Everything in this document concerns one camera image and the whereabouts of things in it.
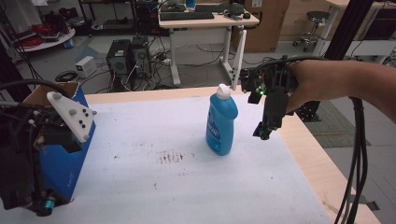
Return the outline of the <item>person's right hand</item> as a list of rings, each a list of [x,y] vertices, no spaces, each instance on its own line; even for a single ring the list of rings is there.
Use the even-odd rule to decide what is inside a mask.
[[[311,80],[309,69],[313,65],[312,60],[304,60],[301,62],[293,63],[289,66],[291,73],[298,81],[298,87],[289,96],[286,112],[294,111],[301,105],[313,101],[315,99],[311,90],[313,81]]]

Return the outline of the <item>black metal stand post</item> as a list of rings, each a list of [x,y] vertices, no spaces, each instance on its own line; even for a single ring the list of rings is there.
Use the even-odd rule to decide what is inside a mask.
[[[349,0],[332,41],[324,54],[326,59],[333,61],[344,59],[373,3],[374,0]]]

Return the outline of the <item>white desk with wooden top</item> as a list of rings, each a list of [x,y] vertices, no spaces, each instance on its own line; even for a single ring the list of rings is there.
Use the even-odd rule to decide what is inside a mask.
[[[176,86],[181,84],[177,70],[176,46],[177,45],[194,45],[194,44],[222,44],[223,54],[219,57],[225,73],[231,80],[231,88],[236,89],[242,68],[243,54],[247,37],[246,27],[259,23],[255,16],[249,19],[232,20],[213,13],[211,19],[200,20],[173,20],[164,21],[165,13],[159,13],[159,25],[161,28],[169,30],[171,62],[170,72],[173,83]],[[239,32],[239,43],[233,59],[233,64],[229,63],[229,52],[231,46],[231,37],[233,28],[236,27]]]

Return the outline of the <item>small white box device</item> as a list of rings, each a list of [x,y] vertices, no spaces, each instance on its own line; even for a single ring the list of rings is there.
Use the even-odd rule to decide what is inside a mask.
[[[95,59],[92,56],[86,56],[77,62],[76,68],[81,77],[92,75],[97,70]]]

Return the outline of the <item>grey metal bracket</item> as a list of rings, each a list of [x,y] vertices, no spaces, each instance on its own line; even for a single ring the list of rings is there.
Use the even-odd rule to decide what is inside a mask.
[[[348,197],[348,200],[351,203],[354,203],[357,198],[358,197],[355,194],[350,194],[349,197]],[[365,206],[370,211],[379,211],[380,210],[380,207],[379,207],[379,205],[377,204],[376,201],[368,201],[364,195],[361,195],[358,198],[358,203],[359,203],[358,208],[361,208],[361,207]]]

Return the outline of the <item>large brown cardboard box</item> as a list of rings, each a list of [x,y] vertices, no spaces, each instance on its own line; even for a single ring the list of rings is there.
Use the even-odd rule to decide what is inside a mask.
[[[245,52],[275,52],[290,0],[234,0],[260,22],[245,26]]]

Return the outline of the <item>grey floor mat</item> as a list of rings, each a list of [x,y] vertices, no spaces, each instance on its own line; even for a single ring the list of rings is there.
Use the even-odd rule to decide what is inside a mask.
[[[321,102],[303,123],[323,148],[354,146],[354,125],[330,101]]]

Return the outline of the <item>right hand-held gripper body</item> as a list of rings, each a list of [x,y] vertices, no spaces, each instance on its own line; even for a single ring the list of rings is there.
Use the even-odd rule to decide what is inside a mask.
[[[290,58],[283,56],[278,60],[261,63],[245,70],[242,76],[239,75],[242,92],[264,92],[262,120],[253,132],[261,140],[268,140],[271,132],[282,126],[282,119],[287,115],[289,92],[298,85],[290,74],[289,61]]]

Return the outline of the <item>blue detergent bottle white cap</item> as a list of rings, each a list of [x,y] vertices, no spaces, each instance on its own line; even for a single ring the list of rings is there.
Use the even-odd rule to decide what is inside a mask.
[[[218,85],[209,101],[205,140],[217,155],[225,156],[232,148],[233,122],[238,116],[238,109],[225,84]]]

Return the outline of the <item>white power strip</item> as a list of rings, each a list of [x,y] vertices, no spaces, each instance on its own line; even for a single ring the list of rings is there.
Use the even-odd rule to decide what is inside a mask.
[[[166,55],[165,52],[159,52],[155,55],[155,61],[162,65],[169,66],[171,64],[171,59]]]

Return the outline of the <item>black swivel stool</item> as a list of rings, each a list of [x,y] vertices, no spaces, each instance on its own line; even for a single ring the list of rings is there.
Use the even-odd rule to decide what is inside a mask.
[[[292,42],[294,47],[299,44],[303,44],[303,52],[308,52],[310,47],[315,47],[320,40],[320,35],[317,33],[317,29],[320,26],[324,26],[330,17],[330,13],[326,11],[308,11],[306,17],[313,22],[311,30],[307,33],[300,34]]]

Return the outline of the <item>black computer tower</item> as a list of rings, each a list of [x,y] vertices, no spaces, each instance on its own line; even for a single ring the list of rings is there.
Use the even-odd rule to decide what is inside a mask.
[[[146,36],[134,36],[131,42],[135,62],[136,77],[140,79],[151,77],[151,64],[149,58],[149,41]]]
[[[132,71],[129,39],[116,39],[112,41],[106,56],[110,75],[122,84],[128,83],[128,76]]]

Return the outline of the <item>white foam mat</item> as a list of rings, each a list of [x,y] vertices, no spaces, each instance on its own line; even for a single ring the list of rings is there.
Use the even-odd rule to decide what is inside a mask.
[[[94,104],[96,130],[73,201],[49,217],[0,208],[0,224],[331,224],[262,106],[236,95],[231,152],[205,140],[209,100]]]

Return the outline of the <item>black keyboard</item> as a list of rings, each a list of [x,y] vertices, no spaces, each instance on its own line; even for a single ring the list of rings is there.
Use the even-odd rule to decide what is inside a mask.
[[[215,16],[211,12],[166,12],[160,14],[161,21],[211,20]]]

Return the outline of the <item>black stand base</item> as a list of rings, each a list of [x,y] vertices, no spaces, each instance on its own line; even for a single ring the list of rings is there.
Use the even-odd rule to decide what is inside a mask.
[[[319,101],[310,101],[301,105],[296,110],[296,114],[303,122],[320,121],[320,117],[317,114],[318,108],[319,108]]]

